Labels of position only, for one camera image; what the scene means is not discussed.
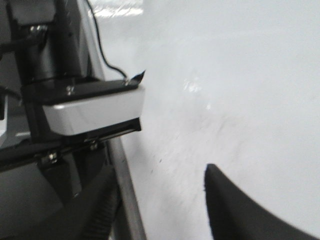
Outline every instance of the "black plastic part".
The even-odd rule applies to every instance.
[[[62,137],[57,141],[32,143],[28,140],[21,144],[0,149],[0,172],[32,163],[38,159],[35,155],[45,155],[50,150],[65,152],[65,149],[89,148],[91,141],[106,141],[134,131],[141,131],[139,118],[121,122],[98,130],[75,136]]]
[[[42,166],[38,163],[42,175],[50,183],[63,204],[68,203],[73,198],[70,168],[63,159],[56,163]]]
[[[37,161],[35,154],[46,154],[51,149],[60,147],[61,143],[31,143],[28,140],[22,143],[0,149],[0,172]]]
[[[7,0],[12,19],[19,26],[52,23],[56,14],[54,0]]]
[[[44,37],[45,33],[40,31],[39,34],[29,34],[25,38],[2,43],[0,44],[0,52],[1,54],[11,53],[42,44]]]
[[[141,131],[139,118],[120,122],[85,133],[62,136],[51,131],[42,105],[25,103],[28,124],[34,143],[61,141],[64,145],[79,144],[99,138],[113,138],[134,131]]]
[[[104,166],[63,209],[12,240],[106,240],[120,203],[115,172]]]
[[[73,153],[75,165],[78,170],[81,186],[85,187],[100,172],[101,167],[107,161],[104,148],[88,151],[83,149]]]
[[[214,164],[207,166],[205,191],[214,240],[318,240],[263,209]]]
[[[30,27],[25,25],[42,25],[44,22],[50,22],[46,26],[45,44],[15,52],[22,85],[45,79],[82,75],[77,49],[76,30],[78,29],[75,29],[81,19],[71,14],[76,11],[73,8],[78,7],[75,3],[74,0],[10,0],[8,2],[7,13],[13,41],[24,39],[30,34]],[[30,9],[36,5],[41,6],[38,12],[44,9],[48,18],[44,19],[42,13],[30,11],[30,9],[28,12],[25,4]],[[25,20],[20,16],[22,14],[20,11],[28,12]],[[34,15],[32,20],[29,19],[30,15]]]
[[[123,80],[101,81],[87,76],[51,79],[25,85],[21,87],[21,93],[24,102],[54,105],[125,92],[136,88],[138,88],[136,82],[125,85]]]
[[[137,84],[137,85],[140,84],[141,81],[142,81],[142,79],[144,79],[145,73],[146,73],[146,70],[144,70],[144,71],[143,71],[142,73],[140,73],[140,74],[135,75],[135,76],[131,79],[130,83],[131,83],[131,84]]]

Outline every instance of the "white wall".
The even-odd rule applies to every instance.
[[[149,239],[212,239],[207,163],[320,237],[320,1],[95,3],[109,61],[146,69],[123,140]]]

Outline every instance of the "bolt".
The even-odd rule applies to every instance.
[[[75,91],[75,86],[68,85],[66,88],[67,95],[70,96]]]
[[[57,159],[57,153],[56,152],[52,152],[48,155],[48,159],[50,160],[51,164],[55,164],[56,162],[58,162]]]
[[[90,145],[90,150],[94,151],[98,149],[98,143],[96,141],[93,141],[92,144]]]
[[[49,157],[49,160],[56,159],[57,158],[57,153],[56,152],[50,153],[48,157]]]

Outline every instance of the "wire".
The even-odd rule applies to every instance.
[[[99,27],[98,27],[98,21],[97,21],[97,18],[96,18],[96,16],[95,16],[95,11],[94,11],[91,3],[89,2],[89,0],[85,0],[85,1],[86,1],[87,5],[88,5],[88,7],[89,7],[89,9],[90,9],[90,12],[91,12],[91,14],[92,14],[92,17],[93,17],[93,22],[94,22],[94,27],[95,27],[95,31],[96,31],[96,37],[97,37],[97,40],[98,40],[99,50],[100,50],[100,54],[101,54],[101,56],[102,56],[102,59],[103,59],[105,65],[107,65],[108,68],[110,68],[110,69],[112,69],[112,70],[115,70],[115,71],[117,71],[118,73],[120,73],[125,80],[128,79],[127,74],[126,74],[123,70],[121,70],[119,67],[116,67],[116,66],[111,65],[111,64],[108,62],[108,60],[107,60],[107,58],[106,58],[106,56],[105,56],[105,54],[104,54],[104,51],[103,51],[103,49],[102,49],[101,38],[100,38],[100,31],[99,31]]]

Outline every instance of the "black rubber flap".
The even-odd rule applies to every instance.
[[[205,191],[214,240],[317,240],[263,209],[214,164],[207,166]]]

